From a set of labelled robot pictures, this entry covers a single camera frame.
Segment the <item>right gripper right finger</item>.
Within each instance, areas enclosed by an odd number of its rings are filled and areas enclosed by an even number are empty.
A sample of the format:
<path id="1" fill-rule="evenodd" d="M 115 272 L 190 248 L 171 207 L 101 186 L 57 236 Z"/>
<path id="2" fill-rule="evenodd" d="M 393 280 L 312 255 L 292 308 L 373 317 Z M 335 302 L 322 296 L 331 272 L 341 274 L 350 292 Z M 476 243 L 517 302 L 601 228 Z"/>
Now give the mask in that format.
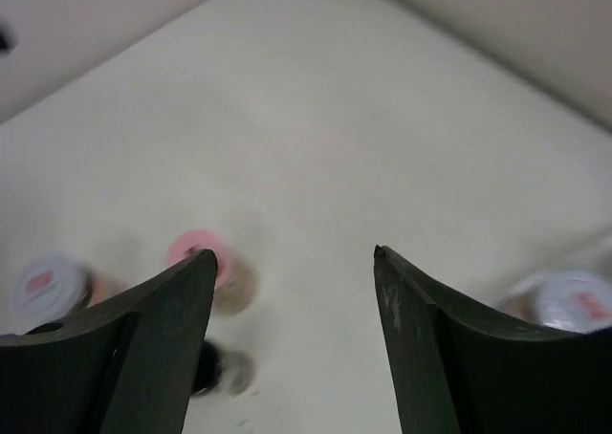
<path id="1" fill-rule="evenodd" d="M 374 278 L 405 433 L 607 433 L 611 333 L 506 315 L 388 247 Z"/>

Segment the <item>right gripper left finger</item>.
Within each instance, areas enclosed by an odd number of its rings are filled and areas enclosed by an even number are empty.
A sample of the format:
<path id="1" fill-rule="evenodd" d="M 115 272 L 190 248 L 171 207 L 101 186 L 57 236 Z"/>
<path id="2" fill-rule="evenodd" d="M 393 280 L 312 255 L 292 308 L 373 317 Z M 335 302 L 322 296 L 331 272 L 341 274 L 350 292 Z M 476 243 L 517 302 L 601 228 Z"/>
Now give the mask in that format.
<path id="1" fill-rule="evenodd" d="M 201 250 L 87 310 L 1 338 L 4 433 L 179 433 L 212 308 Z"/>

